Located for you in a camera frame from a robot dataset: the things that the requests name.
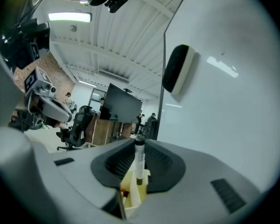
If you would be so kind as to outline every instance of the brick wall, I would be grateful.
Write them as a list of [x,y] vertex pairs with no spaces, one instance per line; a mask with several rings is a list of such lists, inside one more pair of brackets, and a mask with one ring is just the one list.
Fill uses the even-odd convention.
[[74,84],[71,81],[71,79],[65,74],[65,72],[61,69],[61,67],[58,65],[57,61],[53,57],[52,54],[48,54],[29,66],[27,66],[25,69],[20,70],[16,69],[14,76],[16,77],[15,84],[21,89],[24,89],[24,80],[26,77],[33,71],[35,66],[38,66],[42,70],[44,70],[52,84],[56,87],[56,98],[59,102],[63,102],[65,98],[65,94],[67,92],[72,92],[74,88]]

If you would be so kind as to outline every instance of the large screen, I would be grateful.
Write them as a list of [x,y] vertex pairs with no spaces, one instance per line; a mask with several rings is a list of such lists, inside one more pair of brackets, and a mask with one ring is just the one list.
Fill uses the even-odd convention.
[[141,106],[141,100],[110,84],[101,109],[100,119],[128,124],[137,123]]

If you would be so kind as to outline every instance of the white ceiling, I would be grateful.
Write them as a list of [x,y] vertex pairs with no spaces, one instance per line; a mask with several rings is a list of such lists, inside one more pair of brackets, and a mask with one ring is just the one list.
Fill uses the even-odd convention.
[[[52,21],[50,51],[71,79],[106,88],[129,88],[141,99],[160,96],[163,33],[182,0],[129,0],[117,13],[79,2],[45,0],[35,13],[39,22],[53,12],[91,12],[92,22]],[[77,31],[70,31],[76,25]],[[116,82],[98,74],[106,70],[129,80]]]

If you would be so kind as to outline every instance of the fluorescent light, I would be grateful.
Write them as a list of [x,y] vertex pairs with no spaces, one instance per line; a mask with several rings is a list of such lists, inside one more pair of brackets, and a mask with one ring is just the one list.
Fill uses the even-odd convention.
[[91,22],[91,13],[50,13],[50,21],[83,21]]
[[97,86],[96,86],[96,85],[94,85],[94,84],[89,84],[89,83],[84,82],[84,81],[82,81],[82,80],[79,80],[79,82],[80,82],[80,83],[83,83],[83,84],[91,85],[91,86],[93,86],[93,87],[97,87]]
[[165,105],[173,106],[173,107],[177,107],[177,108],[182,108],[182,106],[179,106],[179,105],[172,105],[172,104],[165,104]]
[[232,76],[233,78],[238,77],[238,73],[236,73],[234,70],[235,67],[233,66],[233,69],[230,68],[228,65],[226,65],[225,63],[223,63],[222,61],[217,62],[217,60],[210,56],[209,58],[207,58],[206,60],[207,63],[219,68],[220,70],[224,71],[225,73],[227,73],[228,75]]

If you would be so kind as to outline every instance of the monitor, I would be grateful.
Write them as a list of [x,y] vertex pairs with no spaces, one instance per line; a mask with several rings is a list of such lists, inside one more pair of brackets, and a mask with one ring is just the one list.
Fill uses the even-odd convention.
[[100,119],[122,123],[138,123],[142,102],[113,84],[109,85]]

